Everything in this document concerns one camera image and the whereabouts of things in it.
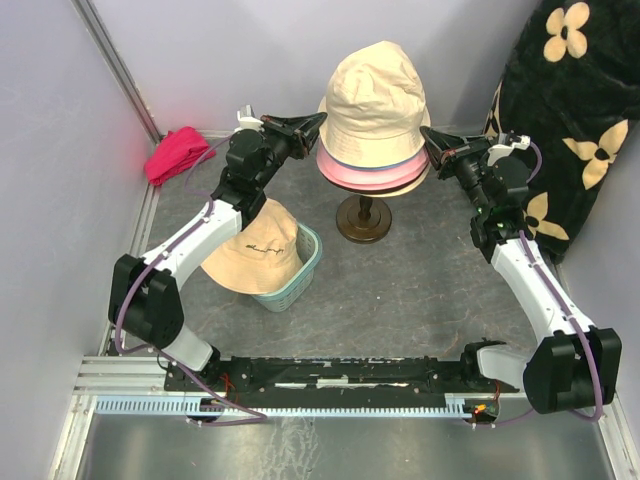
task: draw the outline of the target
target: green basket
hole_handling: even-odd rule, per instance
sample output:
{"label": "green basket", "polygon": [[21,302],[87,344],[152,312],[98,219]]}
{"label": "green basket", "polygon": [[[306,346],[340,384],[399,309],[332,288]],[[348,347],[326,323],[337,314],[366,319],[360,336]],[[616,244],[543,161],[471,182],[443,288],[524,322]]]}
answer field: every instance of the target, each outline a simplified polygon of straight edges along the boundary
{"label": "green basket", "polygon": [[302,260],[302,268],[289,282],[277,292],[264,295],[251,295],[267,310],[284,312],[306,290],[313,280],[313,270],[322,257],[320,236],[302,223],[298,224],[296,249]]}

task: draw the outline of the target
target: red cloth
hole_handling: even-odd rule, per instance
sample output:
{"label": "red cloth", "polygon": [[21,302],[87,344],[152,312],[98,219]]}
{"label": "red cloth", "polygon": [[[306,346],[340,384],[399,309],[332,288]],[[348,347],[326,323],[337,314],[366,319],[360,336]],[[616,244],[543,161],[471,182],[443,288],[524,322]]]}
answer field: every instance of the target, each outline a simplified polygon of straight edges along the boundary
{"label": "red cloth", "polygon": [[[162,185],[171,177],[190,168],[200,155],[209,148],[209,144],[192,127],[182,127],[169,134],[160,142],[151,158],[144,164],[149,183]],[[211,150],[204,160],[216,154]]]}

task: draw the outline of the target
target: silver metal floor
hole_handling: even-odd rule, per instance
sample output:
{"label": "silver metal floor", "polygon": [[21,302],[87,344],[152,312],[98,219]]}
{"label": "silver metal floor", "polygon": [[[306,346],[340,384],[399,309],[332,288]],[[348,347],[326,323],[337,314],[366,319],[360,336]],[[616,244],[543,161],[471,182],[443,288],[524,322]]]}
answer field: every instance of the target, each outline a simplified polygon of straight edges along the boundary
{"label": "silver metal floor", "polygon": [[[525,402],[502,400],[508,416]],[[98,415],[79,479],[608,480],[600,433],[564,413],[496,429],[461,420],[280,418],[198,428],[180,417]]]}

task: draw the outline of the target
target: stack of hats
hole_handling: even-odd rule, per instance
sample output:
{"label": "stack of hats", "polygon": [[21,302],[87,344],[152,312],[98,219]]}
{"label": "stack of hats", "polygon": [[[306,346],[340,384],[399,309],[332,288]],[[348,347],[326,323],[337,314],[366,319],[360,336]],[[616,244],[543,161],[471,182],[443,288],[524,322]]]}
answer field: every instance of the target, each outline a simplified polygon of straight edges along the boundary
{"label": "stack of hats", "polygon": [[253,222],[220,245],[202,268],[217,283],[235,292],[276,292],[302,268],[297,235],[296,219],[268,198]]}
{"label": "stack of hats", "polygon": [[317,164],[331,183],[370,197],[407,193],[429,170],[420,126],[430,125],[420,77],[402,48],[380,42],[345,58],[318,109]]}

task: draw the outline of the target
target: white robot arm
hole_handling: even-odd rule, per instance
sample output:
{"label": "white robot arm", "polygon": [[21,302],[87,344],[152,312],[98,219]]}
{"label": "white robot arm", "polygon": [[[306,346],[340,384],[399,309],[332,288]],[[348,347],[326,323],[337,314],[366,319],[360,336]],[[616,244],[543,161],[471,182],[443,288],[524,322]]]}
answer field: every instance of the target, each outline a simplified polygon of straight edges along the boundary
{"label": "white robot arm", "polygon": [[500,134],[456,137],[421,128],[438,178],[455,176],[478,215],[471,237],[502,275],[531,322],[537,349],[527,357],[503,342],[465,347],[476,375],[526,392],[539,413],[608,404],[613,400],[622,344],[612,329],[598,329],[563,290],[537,244],[527,238],[522,202],[530,171],[510,154],[531,146],[539,169],[542,158],[529,137]]}
{"label": "white robot arm", "polygon": [[258,215],[264,187],[285,160],[309,155],[325,118],[316,113],[258,120],[249,106],[238,112],[241,128],[229,140],[227,166],[211,201],[162,245],[116,262],[108,312],[116,332],[121,328],[203,378],[215,378],[220,352],[184,323],[180,289],[216,248]]}

